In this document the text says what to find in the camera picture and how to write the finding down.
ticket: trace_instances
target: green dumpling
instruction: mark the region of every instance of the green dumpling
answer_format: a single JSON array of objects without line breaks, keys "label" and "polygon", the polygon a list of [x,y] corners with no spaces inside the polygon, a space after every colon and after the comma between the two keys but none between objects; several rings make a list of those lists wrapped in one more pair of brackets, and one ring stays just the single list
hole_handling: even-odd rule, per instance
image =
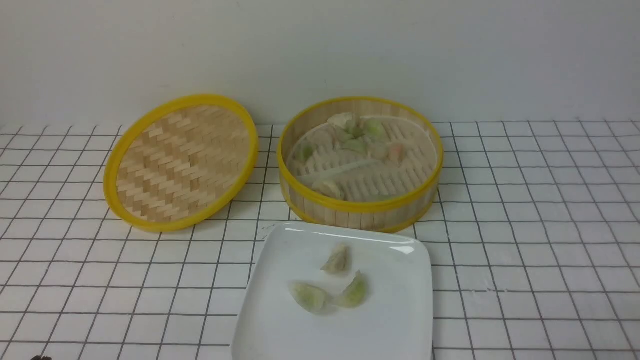
[{"label": "green dumpling", "polygon": [[298,305],[312,314],[319,315],[329,301],[326,291],[305,282],[292,282],[289,291]]},{"label": "green dumpling", "polygon": [[368,288],[367,279],[357,271],[351,284],[335,299],[334,304],[340,307],[358,307],[364,302]]}]

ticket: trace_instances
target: translucent dumpling wrapper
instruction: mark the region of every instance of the translucent dumpling wrapper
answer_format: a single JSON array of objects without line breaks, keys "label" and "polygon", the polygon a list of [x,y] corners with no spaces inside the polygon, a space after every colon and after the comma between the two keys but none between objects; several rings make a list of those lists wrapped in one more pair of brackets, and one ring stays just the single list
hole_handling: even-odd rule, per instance
[{"label": "translucent dumpling wrapper", "polygon": [[305,282],[290,283],[289,292],[298,305],[315,315],[320,315],[329,302],[329,294],[326,291]]},{"label": "translucent dumpling wrapper", "polygon": [[344,193],[340,190],[338,184],[328,179],[317,180],[311,185],[311,189],[319,192],[324,196],[333,197],[334,199],[344,200]]},{"label": "translucent dumpling wrapper", "polygon": [[342,144],[342,148],[355,151],[363,155],[367,154],[367,143],[365,143],[364,140],[362,139],[353,139],[353,140],[345,141]]},{"label": "translucent dumpling wrapper", "polygon": [[367,279],[360,271],[357,271],[356,276],[353,278],[353,281],[351,281],[351,284],[347,286],[340,296],[335,298],[333,303],[340,307],[358,307],[362,305],[367,297],[368,289],[369,286],[367,284]]},{"label": "translucent dumpling wrapper", "polygon": [[385,160],[388,157],[389,149],[384,143],[372,143],[367,147],[367,155],[376,160]]},{"label": "translucent dumpling wrapper", "polygon": [[357,126],[357,121],[353,117],[353,113],[340,113],[331,116],[327,123],[336,128],[347,131],[348,133]]},{"label": "translucent dumpling wrapper", "polygon": [[387,137],[387,132],[385,131],[384,126],[382,126],[382,121],[380,121],[380,119],[367,120],[364,123],[364,133],[365,135],[377,140],[382,140]]},{"label": "translucent dumpling wrapper", "polygon": [[336,245],[331,251],[331,256],[322,267],[327,274],[339,274],[347,268],[349,262],[349,247],[345,244]]},{"label": "translucent dumpling wrapper", "polygon": [[401,143],[393,143],[389,145],[388,158],[391,163],[400,166],[404,160],[404,145]]},{"label": "translucent dumpling wrapper", "polygon": [[349,134],[346,130],[343,130],[341,128],[335,129],[335,136],[340,143],[344,143],[353,139],[353,135]]},{"label": "translucent dumpling wrapper", "polygon": [[294,159],[300,161],[301,163],[306,163],[307,160],[309,160],[309,158],[313,156],[314,151],[316,150],[314,149],[314,146],[312,144],[302,143],[296,149],[296,152],[294,153]]}]

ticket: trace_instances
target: bamboo steamer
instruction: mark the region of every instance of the bamboo steamer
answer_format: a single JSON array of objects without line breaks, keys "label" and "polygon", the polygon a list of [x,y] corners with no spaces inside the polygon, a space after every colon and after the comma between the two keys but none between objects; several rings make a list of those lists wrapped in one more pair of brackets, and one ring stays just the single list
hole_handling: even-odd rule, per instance
[{"label": "bamboo steamer", "polygon": [[[342,176],[345,200],[324,196],[311,190],[302,179],[326,171],[327,166],[339,166],[345,156],[335,152],[317,151],[314,161],[303,169],[290,161],[296,144],[326,126],[332,115],[351,112],[361,119],[383,117],[385,129],[393,141],[417,144],[415,153],[407,155],[402,165],[389,170],[371,164]],[[418,221],[429,209],[437,193],[444,151],[433,125],[417,111],[397,102],[372,97],[331,99],[302,111],[284,129],[278,143],[277,158],[280,187],[284,199],[301,219],[368,231],[394,233]],[[362,202],[362,192],[398,193],[392,199]]]}]

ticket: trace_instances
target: dumpling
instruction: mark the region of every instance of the dumpling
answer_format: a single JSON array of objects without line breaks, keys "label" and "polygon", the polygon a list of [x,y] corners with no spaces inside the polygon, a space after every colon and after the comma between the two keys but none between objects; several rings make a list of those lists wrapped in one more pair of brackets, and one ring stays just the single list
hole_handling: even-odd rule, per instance
[{"label": "dumpling", "polygon": [[314,146],[310,143],[301,143],[296,152],[293,154],[293,158],[301,163],[306,163],[307,160],[314,154]]},{"label": "dumpling", "polygon": [[338,184],[328,179],[317,180],[311,184],[311,189],[319,192],[324,196],[333,197],[334,199],[344,200],[344,194]]},{"label": "dumpling", "polygon": [[404,145],[401,143],[394,143],[389,146],[389,161],[395,164],[396,166],[400,166],[402,161],[404,160]]},{"label": "dumpling", "polygon": [[336,245],[331,251],[331,256],[322,267],[327,274],[343,272],[349,261],[349,247],[345,244]]},{"label": "dumpling", "polygon": [[348,133],[350,133],[356,126],[356,120],[353,118],[353,113],[335,114],[327,120],[327,123],[331,126],[345,130]]},{"label": "dumpling", "polygon": [[367,144],[362,139],[347,140],[344,143],[342,143],[342,148],[355,151],[362,155],[367,154]]},{"label": "dumpling", "polygon": [[360,271],[356,272],[356,276],[351,284],[335,299],[334,304],[340,307],[358,307],[362,305],[367,296],[367,279]]},{"label": "dumpling", "polygon": [[364,133],[365,135],[377,140],[382,140],[387,137],[387,132],[385,131],[385,127],[382,126],[382,121],[380,121],[380,119],[367,120],[364,123]]},{"label": "dumpling", "polygon": [[329,301],[329,294],[326,291],[305,282],[292,282],[289,285],[289,292],[298,305],[316,315],[322,312],[324,305]]}]

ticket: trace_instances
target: shrimp dumpling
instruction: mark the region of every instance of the shrimp dumpling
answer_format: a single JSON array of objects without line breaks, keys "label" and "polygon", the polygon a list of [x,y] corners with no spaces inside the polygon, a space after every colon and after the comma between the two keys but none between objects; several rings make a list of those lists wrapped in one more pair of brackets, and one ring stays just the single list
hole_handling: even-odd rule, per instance
[{"label": "shrimp dumpling", "polygon": [[351,281],[351,284],[340,294],[339,297],[333,302],[340,307],[358,307],[362,305],[364,299],[367,296],[369,286],[367,285],[367,279],[360,271],[356,272],[356,276]]},{"label": "shrimp dumpling", "polygon": [[322,267],[327,274],[337,274],[343,272],[349,260],[349,247],[345,244],[336,245],[331,251],[331,256]]},{"label": "shrimp dumpling", "polygon": [[321,314],[324,305],[329,301],[329,294],[326,291],[305,282],[292,282],[289,285],[289,292],[298,305],[315,315]]}]

